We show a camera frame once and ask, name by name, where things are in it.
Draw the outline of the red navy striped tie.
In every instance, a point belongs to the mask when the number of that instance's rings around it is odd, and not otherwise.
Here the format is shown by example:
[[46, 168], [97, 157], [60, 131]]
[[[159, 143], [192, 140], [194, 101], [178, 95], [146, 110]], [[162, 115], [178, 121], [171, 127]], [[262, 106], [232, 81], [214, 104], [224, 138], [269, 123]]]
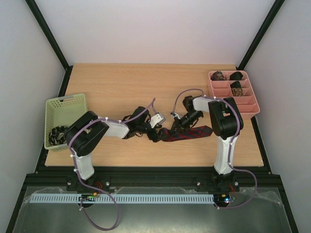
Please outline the red navy striped tie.
[[196, 138], [204, 138], [209, 137], [213, 133], [212, 128], [208, 126], [200, 126], [189, 129], [188, 132], [181, 133], [181, 134], [170, 134], [169, 130], [169, 138], [163, 138], [162, 141], [164, 142], [174, 142], [174, 141], [181, 141], [181, 140], [190, 140]]

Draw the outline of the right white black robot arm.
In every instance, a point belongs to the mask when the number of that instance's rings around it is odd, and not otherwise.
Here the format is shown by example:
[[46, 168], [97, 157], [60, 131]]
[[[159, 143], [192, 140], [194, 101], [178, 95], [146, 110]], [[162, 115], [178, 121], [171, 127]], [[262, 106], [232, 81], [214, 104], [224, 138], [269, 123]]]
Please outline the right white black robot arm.
[[243, 129], [243, 119], [233, 97], [224, 99], [217, 97], [193, 97], [187, 96], [183, 100], [187, 110], [184, 116], [180, 116], [173, 108], [171, 115], [174, 123], [171, 133], [189, 131], [191, 126], [203, 113], [209, 113], [211, 129], [218, 137], [217, 157], [214, 163], [214, 172], [211, 176], [211, 183], [217, 190], [223, 190], [233, 181], [233, 156], [234, 148]]

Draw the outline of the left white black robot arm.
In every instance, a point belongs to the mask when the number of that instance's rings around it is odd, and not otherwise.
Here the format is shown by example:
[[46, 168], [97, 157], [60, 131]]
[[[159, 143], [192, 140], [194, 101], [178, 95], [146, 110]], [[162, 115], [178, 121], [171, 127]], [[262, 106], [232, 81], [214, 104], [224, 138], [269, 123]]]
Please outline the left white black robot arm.
[[149, 110], [140, 106], [131, 115], [116, 121], [101, 118], [93, 111], [88, 111], [75, 121], [64, 133], [68, 148], [73, 157], [74, 171], [87, 180], [94, 174], [92, 152], [103, 137], [129, 139], [146, 134], [153, 142], [170, 139], [170, 132], [162, 128], [165, 117], [156, 112], [153, 116]]

